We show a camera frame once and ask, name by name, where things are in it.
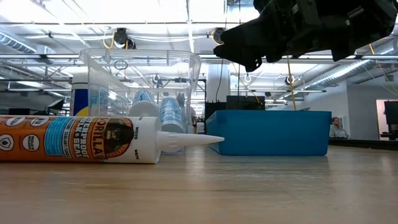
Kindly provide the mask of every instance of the person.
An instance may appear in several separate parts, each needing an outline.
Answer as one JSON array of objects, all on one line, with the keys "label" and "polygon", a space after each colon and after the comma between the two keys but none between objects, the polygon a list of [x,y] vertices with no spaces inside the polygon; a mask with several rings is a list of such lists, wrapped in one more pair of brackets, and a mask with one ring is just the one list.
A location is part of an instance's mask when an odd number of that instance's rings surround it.
[{"label": "person", "polygon": [[343,138],[349,139],[347,132],[339,127],[340,120],[336,117],[331,119],[331,126],[329,131],[329,138]]},{"label": "person", "polygon": [[190,106],[189,108],[189,115],[190,115],[190,124],[194,125],[195,124],[195,116],[197,115],[195,112],[195,109],[193,109],[193,107]]}]

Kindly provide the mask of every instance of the yellow cable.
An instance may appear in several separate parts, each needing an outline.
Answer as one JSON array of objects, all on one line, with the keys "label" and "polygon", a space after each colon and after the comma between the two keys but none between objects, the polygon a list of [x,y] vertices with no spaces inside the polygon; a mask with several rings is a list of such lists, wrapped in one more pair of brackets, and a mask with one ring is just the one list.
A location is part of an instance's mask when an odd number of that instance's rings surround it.
[{"label": "yellow cable", "polygon": [[[243,83],[243,81],[241,80],[241,77],[239,76],[239,81],[244,85],[244,87],[246,87],[246,89],[247,90],[249,90],[249,88]],[[262,105],[262,103],[260,103],[260,100],[259,100],[259,98],[256,96],[256,94],[254,93],[254,92],[252,92],[252,91],[250,91],[253,95],[254,95],[254,97],[256,97],[256,100],[257,100],[257,102],[260,104],[260,105]]]},{"label": "yellow cable", "polygon": [[297,106],[296,106],[296,100],[294,98],[294,92],[293,92],[293,77],[292,77],[292,72],[290,71],[290,60],[289,60],[289,56],[287,56],[287,68],[289,69],[289,83],[290,83],[290,92],[292,94],[292,101],[293,101],[293,107],[294,110],[297,110]]},{"label": "yellow cable", "polygon": [[[375,54],[372,44],[369,44],[369,47],[371,48],[372,54]],[[394,86],[391,82],[388,81],[387,75],[386,75],[384,69],[381,67],[380,63],[379,63],[379,62],[376,62],[376,63],[377,63],[377,65],[379,66],[379,68],[383,71],[383,75],[384,75],[384,77],[386,78],[386,81],[390,84],[390,86],[394,89],[394,91],[395,91],[396,93],[398,93],[398,90],[395,88],[395,86]]]},{"label": "yellow cable", "polygon": [[[246,85],[243,83],[243,81],[241,80],[241,74],[236,70],[236,67],[235,67],[235,64],[234,64],[234,63],[232,63],[232,66],[234,67],[235,72],[238,74],[238,79],[239,79],[239,81],[244,85],[244,87],[246,87],[247,90],[249,90],[249,87],[246,86]],[[258,102],[260,105],[262,105],[262,103],[260,103],[260,100],[259,100],[259,98],[256,96],[256,94],[255,94],[254,92],[252,92],[252,91],[250,91],[250,92],[254,95],[254,97],[256,97],[257,102]]]},{"label": "yellow cable", "polygon": [[113,47],[113,41],[114,41],[114,32],[113,32],[113,34],[112,34],[112,43],[111,43],[111,46],[106,45],[105,39],[102,40],[102,43],[104,43],[104,46],[105,46],[107,49],[111,49],[111,48]]},{"label": "yellow cable", "polygon": [[[126,50],[127,50],[128,48],[129,48],[129,41],[126,40]],[[126,70],[127,70],[127,68],[124,69],[124,79],[127,79]]]}]

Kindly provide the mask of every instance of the gorilla sealant tube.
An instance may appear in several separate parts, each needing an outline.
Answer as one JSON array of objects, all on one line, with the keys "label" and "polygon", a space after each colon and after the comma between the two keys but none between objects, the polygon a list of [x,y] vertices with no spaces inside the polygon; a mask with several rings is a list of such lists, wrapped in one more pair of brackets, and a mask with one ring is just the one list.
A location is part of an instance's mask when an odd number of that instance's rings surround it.
[{"label": "gorilla sealant tube", "polygon": [[0,161],[155,164],[161,151],[224,141],[160,130],[155,117],[0,116]]}]

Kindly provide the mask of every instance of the computer monitor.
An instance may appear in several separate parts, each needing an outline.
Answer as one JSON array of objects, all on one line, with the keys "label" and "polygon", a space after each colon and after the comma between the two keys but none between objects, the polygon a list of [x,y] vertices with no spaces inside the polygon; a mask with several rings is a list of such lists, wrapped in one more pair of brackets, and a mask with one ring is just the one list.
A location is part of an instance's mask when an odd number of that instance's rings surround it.
[{"label": "computer monitor", "polygon": [[384,102],[388,125],[398,124],[398,101]]},{"label": "computer monitor", "polygon": [[265,110],[265,96],[227,96],[227,110]]}]

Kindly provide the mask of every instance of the desk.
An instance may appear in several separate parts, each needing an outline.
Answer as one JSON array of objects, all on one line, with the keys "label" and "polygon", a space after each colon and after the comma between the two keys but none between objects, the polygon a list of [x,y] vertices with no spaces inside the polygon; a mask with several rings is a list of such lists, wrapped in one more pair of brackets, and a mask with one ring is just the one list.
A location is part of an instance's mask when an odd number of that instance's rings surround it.
[{"label": "desk", "polygon": [[329,139],[329,145],[344,147],[359,147],[365,149],[387,149],[398,151],[398,141]]},{"label": "desk", "polygon": [[0,164],[1,223],[397,223],[398,152]]}]

